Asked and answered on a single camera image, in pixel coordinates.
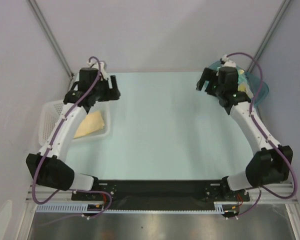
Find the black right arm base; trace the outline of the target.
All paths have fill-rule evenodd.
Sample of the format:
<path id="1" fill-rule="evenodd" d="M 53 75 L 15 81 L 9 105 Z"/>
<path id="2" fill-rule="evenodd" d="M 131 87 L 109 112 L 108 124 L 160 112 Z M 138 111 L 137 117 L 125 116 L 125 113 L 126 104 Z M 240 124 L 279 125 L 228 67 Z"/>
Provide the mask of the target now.
<path id="1" fill-rule="evenodd" d="M 214 202 L 242 202 L 250 201 L 249 194 L 245 190 L 230 190 L 226 177 L 218 180 L 206 180 L 204 184 L 205 199 Z"/>

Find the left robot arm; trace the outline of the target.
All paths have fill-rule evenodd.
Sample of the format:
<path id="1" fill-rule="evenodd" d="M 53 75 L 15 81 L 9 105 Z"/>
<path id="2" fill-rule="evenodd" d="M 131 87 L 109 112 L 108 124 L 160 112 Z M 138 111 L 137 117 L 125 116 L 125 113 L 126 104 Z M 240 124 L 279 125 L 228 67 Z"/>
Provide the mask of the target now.
<path id="1" fill-rule="evenodd" d="M 100 195 L 96 177 L 76 173 L 66 164 L 66 157 L 75 133 L 96 103 L 117 101 L 121 93 L 115 75 L 107 76 L 96 67 L 83 67 L 63 99 L 63 108 L 52 133 L 38 153 L 30 153 L 26 165 L 34 185 L 60 191 L 82 190 L 89 200 Z"/>

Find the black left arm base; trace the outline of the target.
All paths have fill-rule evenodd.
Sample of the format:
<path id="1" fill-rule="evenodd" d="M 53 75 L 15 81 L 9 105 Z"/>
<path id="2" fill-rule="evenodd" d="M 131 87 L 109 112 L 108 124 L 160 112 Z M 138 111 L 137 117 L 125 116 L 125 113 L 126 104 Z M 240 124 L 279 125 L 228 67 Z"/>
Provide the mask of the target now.
<path id="1" fill-rule="evenodd" d="M 99 180 L 94 180 L 92 184 L 92 189 L 88 191 L 76 191 L 72 193 L 71 200 L 72 201 L 102 201 L 105 197 L 106 200 L 109 200 L 110 197 L 106 194 L 108 193 L 112 197 L 114 196 L 116 189 L 114 186 L 108 185 L 105 182 L 100 182 Z"/>

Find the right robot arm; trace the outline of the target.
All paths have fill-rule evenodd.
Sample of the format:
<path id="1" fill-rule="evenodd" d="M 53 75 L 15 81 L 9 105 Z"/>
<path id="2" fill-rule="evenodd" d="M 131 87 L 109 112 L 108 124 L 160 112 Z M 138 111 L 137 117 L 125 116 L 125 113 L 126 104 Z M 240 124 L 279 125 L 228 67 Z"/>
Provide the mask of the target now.
<path id="1" fill-rule="evenodd" d="M 237 123 L 246 137 L 253 157 L 240 173 L 223 178 L 220 195 L 232 201 L 240 190 L 278 184 L 288 179 L 293 150 L 276 140 L 251 108 L 252 100 L 239 90 L 239 73 L 235 67 L 223 66 L 218 70 L 206 67 L 196 90 L 205 90 L 218 99 L 226 113 Z"/>

